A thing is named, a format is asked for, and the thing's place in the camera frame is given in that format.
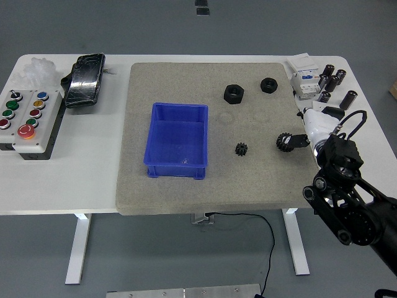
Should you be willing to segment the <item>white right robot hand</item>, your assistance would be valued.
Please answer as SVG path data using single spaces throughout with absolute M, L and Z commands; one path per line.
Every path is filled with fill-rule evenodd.
M 284 137 L 285 144 L 292 148 L 303 148 L 309 145 L 313 151 L 318 151 L 339 124 L 337 118 L 313 108 L 305 108 L 297 116 L 303 121 L 305 136 L 301 134 Z

